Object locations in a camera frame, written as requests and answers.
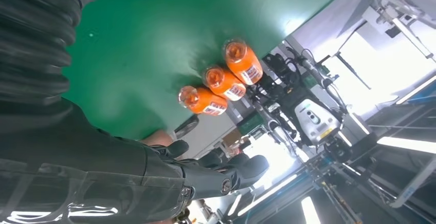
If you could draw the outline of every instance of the green mat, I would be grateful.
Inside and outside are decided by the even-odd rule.
[[[223,62],[227,39],[247,41],[258,56],[332,0],[98,0],[83,10],[65,69],[90,122],[138,139],[174,129],[191,114],[177,92]]]

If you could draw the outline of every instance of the metal screw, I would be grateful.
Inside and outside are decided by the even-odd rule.
[[[181,195],[182,195],[182,196],[187,197],[187,196],[189,196],[189,193],[190,193],[190,189],[187,188],[187,187],[185,187],[185,188],[183,188],[183,189],[181,190]]]
[[[231,181],[230,181],[230,179],[225,179],[223,181],[223,185],[222,186],[223,187],[221,188],[221,193],[223,195],[229,193],[230,190],[231,190]]]

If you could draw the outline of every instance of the bottle cap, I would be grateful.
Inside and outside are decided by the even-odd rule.
[[[247,54],[247,45],[242,40],[231,40],[225,46],[225,57],[227,60],[237,62]]]
[[[218,66],[211,67],[206,70],[205,82],[209,87],[219,87],[224,82],[224,71]]]
[[[185,86],[178,93],[178,102],[183,107],[191,107],[198,103],[197,89],[192,86]]]

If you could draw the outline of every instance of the orange bottle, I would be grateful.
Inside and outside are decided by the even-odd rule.
[[[195,114],[218,116],[227,109],[226,99],[212,93],[207,88],[183,87],[178,94],[179,103]]]
[[[213,93],[230,101],[237,101],[245,95],[244,84],[229,70],[219,66],[207,69],[204,80]]]
[[[224,51],[227,66],[243,83],[252,85],[261,79],[263,70],[259,59],[245,42],[230,41]]]

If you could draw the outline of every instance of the bottle label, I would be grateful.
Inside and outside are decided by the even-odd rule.
[[[237,101],[245,94],[244,87],[241,87],[239,84],[233,84],[230,89],[228,89],[226,92],[224,92],[224,95],[230,100],[230,101]]]
[[[211,102],[209,106],[203,109],[203,113],[208,115],[221,115],[226,111],[226,107],[217,103]]]
[[[253,79],[260,78],[262,75],[255,66],[251,66],[248,70],[241,73],[244,82],[248,85],[254,84]]]

